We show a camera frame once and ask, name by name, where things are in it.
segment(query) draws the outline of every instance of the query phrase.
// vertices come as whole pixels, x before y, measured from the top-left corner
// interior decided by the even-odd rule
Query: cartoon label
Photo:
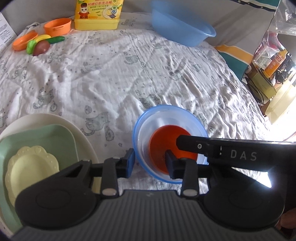
[[[75,19],[116,19],[119,18],[123,0],[77,1]]]

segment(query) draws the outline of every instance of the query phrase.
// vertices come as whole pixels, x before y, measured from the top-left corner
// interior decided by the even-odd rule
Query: orange bottle
[[[284,49],[283,51],[280,51],[277,53],[275,58],[271,61],[271,63],[266,67],[266,69],[263,71],[263,74],[269,78],[272,76],[272,74],[277,70],[277,68],[282,64],[282,62],[286,58],[286,54],[288,51]]]

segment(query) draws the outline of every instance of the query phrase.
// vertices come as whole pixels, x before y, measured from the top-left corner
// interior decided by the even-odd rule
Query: toy vegetable
[[[50,44],[55,44],[64,40],[65,40],[65,37],[63,36],[57,36],[50,39],[46,39],[46,41],[49,42]]]
[[[34,51],[34,48],[36,46],[36,44],[41,41],[41,40],[45,40],[45,39],[49,39],[51,38],[49,35],[47,34],[43,34],[43,35],[40,35],[38,37],[36,37],[35,39],[33,40],[30,40],[28,42],[28,45],[27,45],[27,54],[32,54],[33,51]]]
[[[46,53],[50,47],[50,43],[46,40],[39,41],[33,51],[33,56],[38,56],[39,54]]]

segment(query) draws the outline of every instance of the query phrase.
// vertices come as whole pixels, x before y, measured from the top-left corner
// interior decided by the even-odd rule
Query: bed
[[[42,34],[43,24],[21,35],[32,29]],[[153,31],[149,14],[122,13],[117,30],[72,30],[37,57],[8,48],[0,73],[0,131],[24,115],[53,113],[81,129],[100,162],[124,156],[138,117],[160,104],[191,112],[210,137],[265,140],[269,132],[252,95],[212,46],[166,40]],[[205,180],[200,186],[207,191]],[[180,186],[152,178],[136,162],[119,188]]]

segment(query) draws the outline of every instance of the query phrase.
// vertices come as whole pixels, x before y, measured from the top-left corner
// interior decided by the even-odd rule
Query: orange liquid
[[[149,157],[151,163],[162,173],[168,174],[168,170],[165,165],[165,151],[171,150],[176,158],[190,158],[197,159],[197,153],[179,150],[176,145],[176,140],[180,135],[188,135],[189,132],[185,129],[167,125],[158,128],[150,138],[149,141]]]

